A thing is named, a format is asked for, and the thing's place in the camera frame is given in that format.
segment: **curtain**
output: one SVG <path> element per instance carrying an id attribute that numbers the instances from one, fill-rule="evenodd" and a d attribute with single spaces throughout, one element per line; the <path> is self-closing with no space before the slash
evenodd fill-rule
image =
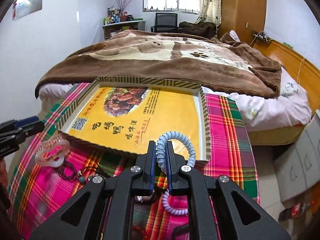
<path id="1" fill-rule="evenodd" d="M 199 22 L 212 22 L 218 27 L 221 24 L 221 0 L 199 0 L 200 13 L 196 20 Z"/>

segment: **metal screw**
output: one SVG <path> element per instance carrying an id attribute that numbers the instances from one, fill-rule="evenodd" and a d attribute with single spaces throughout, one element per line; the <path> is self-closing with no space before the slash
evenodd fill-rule
<path id="1" fill-rule="evenodd" d="M 227 175 L 220 176 L 219 180 L 223 183 L 226 183 L 229 181 L 229 177 Z"/>
<path id="2" fill-rule="evenodd" d="M 103 178 L 101 176 L 95 176 L 92 181 L 93 183 L 100 183 L 102 182 Z"/>
<path id="3" fill-rule="evenodd" d="M 182 169 L 183 171 L 185 171 L 185 172 L 191 171 L 191 167 L 190 167 L 189 165 L 183 165 L 183 166 L 181 167 L 181 169 Z"/>
<path id="4" fill-rule="evenodd" d="M 139 166 L 132 166 L 130 169 L 132 172 L 139 172 L 141 168 Z"/>

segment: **light blue coiled cord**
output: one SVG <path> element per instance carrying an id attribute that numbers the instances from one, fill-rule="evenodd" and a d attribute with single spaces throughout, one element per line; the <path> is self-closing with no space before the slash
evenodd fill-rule
<path id="1" fill-rule="evenodd" d="M 164 147 L 165 147 L 165 143 L 171 139 L 176 139 L 183 143 L 183 145 L 187 148 L 190 155 L 188 158 L 187 165 L 189 165 L 190 167 L 194 167 L 196 163 L 196 151 L 191 141 L 184 134 L 180 132 L 170 131 L 161 135 L 159 137 L 159 140 L 157 140 L 157 144 L 156 144 L 156 160 L 161 170 L 166 174 Z M 166 192 L 163 194 L 163 197 L 162 197 L 162 205 L 167 212 L 169 212 L 172 215 L 178 215 L 178 216 L 183 216 L 188 214 L 187 208 L 185 209 L 172 208 L 168 203 L 168 198 L 169 198 L 169 190 L 166 190 Z"/>

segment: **poster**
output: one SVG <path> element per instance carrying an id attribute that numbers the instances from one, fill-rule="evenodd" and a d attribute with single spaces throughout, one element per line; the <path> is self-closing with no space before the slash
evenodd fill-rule
<path id="1" fill-rule="evenodd" d="M 42 10 L 42 0 L 15 0 L 12 6 L 12 20 Z"/>
<path id="2" fill-rule="evenodd" d="M 145 154 L 150 140 L 167 131 L 186 135 L 199 159 L 199 123 L 192 93 L 165 87 L 99 88 L 68 131 L 79 139 L 126 152 Z M 188 151 L 172 140 L 175 153 Z"/>

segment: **wooden bed frame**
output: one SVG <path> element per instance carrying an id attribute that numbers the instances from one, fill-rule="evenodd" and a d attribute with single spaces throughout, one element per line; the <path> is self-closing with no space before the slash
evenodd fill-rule
<path id="1" fill-rule="evenodd" d="M 289 75 L 297 82 L 300 71 L 300 85 L 307 91 L 312 114 L 320 108 L 320 70 L 310 61 L 295 52 L 293 49 L 272 40 L 270 44 L 257 40 L 253 46 L 263 55 L 279 61 Z M 249 132 L 252 145 L 285 145 L 296 141 L 304 129 L 303 125 L 282 127 L 259 132 Z"/>

